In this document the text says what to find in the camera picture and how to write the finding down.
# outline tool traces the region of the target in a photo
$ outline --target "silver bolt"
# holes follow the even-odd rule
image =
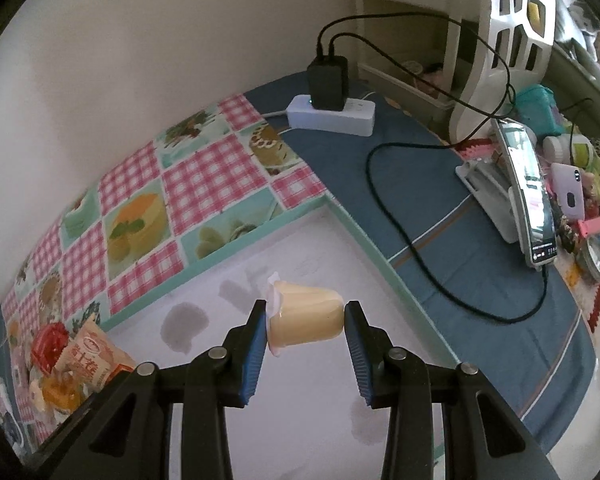
[[[407,351],[399,346],[394,346],[389,350],[389,357],[394,361],[402,361],[407,358]]]
[[[224,359],[226,357],[227,351],[223,346],[214,346],[208,352],[209,357],[212,359]]]
[[[154,373],[155,371],[155,365],[153,363],[140,363],[138,365],[138,368],[136,368],[136,373],[138,375],[142,375],[143,377],[146,377],[147,375],[151,375],[152,373]]]
[[[462,363],[460,369],[467,375],[475,375],[478,373],[478,367],[471,363]]]

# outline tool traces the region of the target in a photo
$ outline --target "red wrapped candy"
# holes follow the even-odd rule
[[[60,322],[43,326],[33,338],[31,361],[40,371],[49,375],[64,347],[69,344],[69,333]]]

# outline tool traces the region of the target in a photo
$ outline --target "black power adapter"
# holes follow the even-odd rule
[[[306,69],[311,104],[317,110],[344,108],[349,95],[349,63],[344,56],[318,55]]]

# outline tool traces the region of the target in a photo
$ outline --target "power strip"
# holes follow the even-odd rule
[[[311,96],[297,95],[286,108],[289,126],[302,130],[323,130],[338,134],[368,137],[373,133],[376,104],[362,99],[347,99],[344,109],[316,110]]]

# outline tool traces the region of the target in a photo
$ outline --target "wall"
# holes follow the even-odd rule
[[[167,126],[297,72],[353,0],[28,0],[0,38],[0,300],[81,190]]]

